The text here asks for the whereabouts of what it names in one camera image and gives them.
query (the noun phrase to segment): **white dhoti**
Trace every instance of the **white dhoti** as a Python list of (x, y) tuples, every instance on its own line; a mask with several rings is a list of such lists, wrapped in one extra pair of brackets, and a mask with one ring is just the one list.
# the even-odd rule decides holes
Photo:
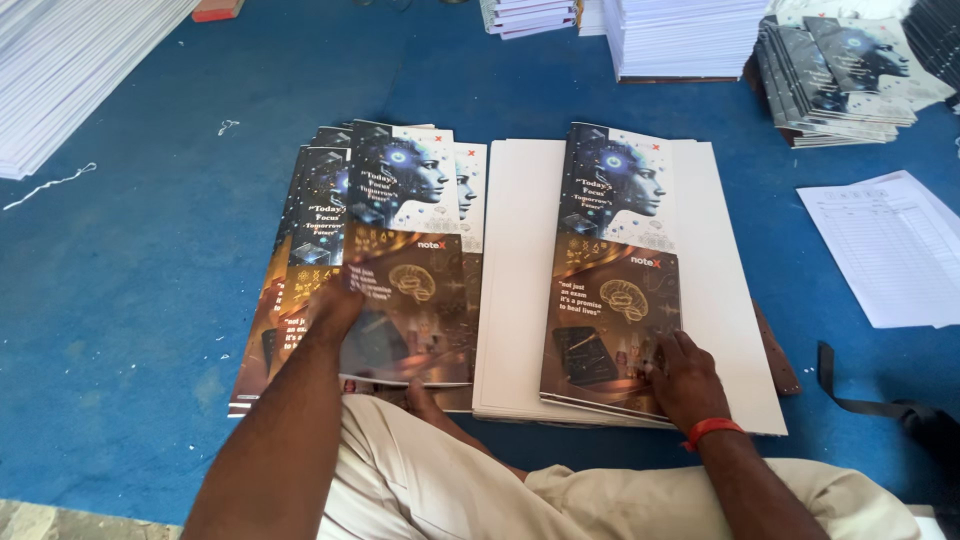
[[(344, 398), (337, 468), (319, 538), (732, 538), (703, 467), (555, 465), (526, 482), (404, 410)], [(920, 538), (910, 511), (862, 474), (768, 459), (834, 540)]]

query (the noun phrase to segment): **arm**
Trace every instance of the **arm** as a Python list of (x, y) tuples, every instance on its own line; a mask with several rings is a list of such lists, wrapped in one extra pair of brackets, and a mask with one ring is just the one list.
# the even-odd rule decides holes
[(313, 324), (206, 473), (183, 540), (314, 539), (340, 446), (340, 343), (363, 295), (337, 283)]
[[(665, 373), (652, 364), (644, 369), (658, 402), (677, 428), (688, 434), (701, 420), (729, 419), (730, 407), (713, 356), (682, 331), (661, 336), (659, 343)], [(701, 437), (697, 450), (734, 538), (828, 540), (820, 524), (756, 452), (748, 435), (711, 431)]]

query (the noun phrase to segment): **stack of white paper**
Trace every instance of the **stack of white paper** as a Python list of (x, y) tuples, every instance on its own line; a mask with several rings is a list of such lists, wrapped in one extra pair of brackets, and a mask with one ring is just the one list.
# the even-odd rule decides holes
[(605, 36), (607, 23), (603, 20), (603, 0), (583, 0), (577, 26), (581, 36)]
[(0, 0), (0, 177), (34, 174), (197, 0)]
[(739, 77), (767, 0), (603, 0), (617, 80)]
[[(786, 435), (720, 177), (708, 142), (673, 141), (683, 324), (716, 358), (734, 420)], [(491, 147), (473, 414), (490, 419), (669, 428), (540, 400), (557, 212), (561, 140)]]
[(960, 217), (910, 173), (797, 192), (874, 328), (960, 324)]
[(502, 39), (524, 37), (572, 26), (574, 0), (481, 0), (484, 26)]

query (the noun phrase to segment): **red thread bracelet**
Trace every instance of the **red thread bracelet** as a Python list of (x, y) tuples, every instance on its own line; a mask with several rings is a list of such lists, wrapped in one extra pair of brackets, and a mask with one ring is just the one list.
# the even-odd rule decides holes
[(690, 435), (687, 436), (689, 441), (683, 443), (682, 446), (686, 448), (687, 452), (697, 452), (697, 443), (700, 442), (700, 437), (716, 430), (733, 430), (746, 433), (743, 428), (729, 418), (707, 418), (707, 420), (697, 422), (690, 429)]

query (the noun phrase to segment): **golden brain graphic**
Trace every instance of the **golden brain graphic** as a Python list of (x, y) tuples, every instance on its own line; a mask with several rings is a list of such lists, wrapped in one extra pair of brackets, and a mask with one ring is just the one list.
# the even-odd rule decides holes
[(610, 280), (600, 287), (600, 298), (614, 311), (623, 313), (627, 322), (639, 321), (649, 311), (647, 299), (640, 288), (623, 280)]
[(390, 284), (403, 294), (414, 297), (418, 304), (430, 300), (437, 292), (430, 273), (416, 264), (401, 264), (391, 270)]

